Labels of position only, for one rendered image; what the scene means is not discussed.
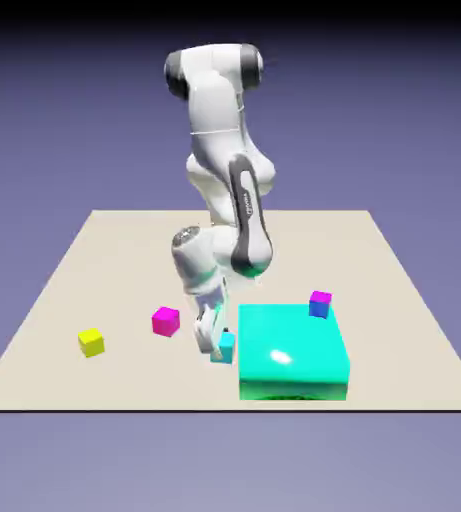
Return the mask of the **small blue cube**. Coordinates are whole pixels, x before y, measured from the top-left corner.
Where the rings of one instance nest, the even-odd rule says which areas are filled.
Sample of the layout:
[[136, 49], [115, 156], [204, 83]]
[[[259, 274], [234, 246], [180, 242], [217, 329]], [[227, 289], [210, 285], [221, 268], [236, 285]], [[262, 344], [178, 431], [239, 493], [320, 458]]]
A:
[[327, 318], [331, 302], [331, 293], [314, 290], [309, 299], [309, 315], [318, 318]]

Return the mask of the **small magenta cube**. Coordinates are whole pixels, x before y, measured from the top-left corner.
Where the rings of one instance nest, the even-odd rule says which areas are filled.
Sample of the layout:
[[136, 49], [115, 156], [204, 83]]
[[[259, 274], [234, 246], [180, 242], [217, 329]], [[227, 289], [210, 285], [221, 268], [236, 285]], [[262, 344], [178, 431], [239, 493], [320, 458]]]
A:
[[151, 317], [153, 332], [164, 337], [173, 336], [180, 328], [180, 312], [169, 307], [160, 307]]

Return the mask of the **large cyan box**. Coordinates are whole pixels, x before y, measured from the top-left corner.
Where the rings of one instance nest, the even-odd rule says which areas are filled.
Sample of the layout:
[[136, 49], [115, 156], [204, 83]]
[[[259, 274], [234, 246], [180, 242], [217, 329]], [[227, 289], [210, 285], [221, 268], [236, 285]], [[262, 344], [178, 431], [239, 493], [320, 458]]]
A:
[[242, 400], [347, 397], [350, 359], [335, 314], [306, 304], [242, 304], [237, 355]]

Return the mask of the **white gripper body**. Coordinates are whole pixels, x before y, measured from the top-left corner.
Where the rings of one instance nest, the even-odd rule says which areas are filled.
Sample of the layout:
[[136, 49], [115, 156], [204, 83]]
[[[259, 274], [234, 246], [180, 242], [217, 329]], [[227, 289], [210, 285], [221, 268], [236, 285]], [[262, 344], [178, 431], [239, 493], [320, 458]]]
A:
[[209, 300], [202, 297], [197, 301], [198, 313], [194, 321], [194, 336], [202, 354], [219, 351], [220, 338], [226, 325], [226, 300]]

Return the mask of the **small cyan cube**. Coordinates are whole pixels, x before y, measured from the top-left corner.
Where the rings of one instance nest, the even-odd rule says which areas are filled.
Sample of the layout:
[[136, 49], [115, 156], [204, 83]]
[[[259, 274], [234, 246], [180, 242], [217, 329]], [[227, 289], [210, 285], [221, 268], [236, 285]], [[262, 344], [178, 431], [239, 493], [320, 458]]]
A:
[[219, 352], [213, 352], [210, 355], [210, 361], [215, 363], [231, 364], [235, 352], [235, 335], [229, 331], [224, 331], [220, 337]]

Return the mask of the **small yellow cube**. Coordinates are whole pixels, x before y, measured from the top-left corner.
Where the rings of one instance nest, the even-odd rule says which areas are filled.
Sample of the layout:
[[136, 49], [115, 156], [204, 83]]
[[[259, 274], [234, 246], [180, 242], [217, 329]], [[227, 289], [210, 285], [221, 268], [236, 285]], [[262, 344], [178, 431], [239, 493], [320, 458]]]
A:
[[90, 328], [79, 332], [78, 342], [86, 358], [99, 355], [105, 351], [104, 338], [97, 328]]

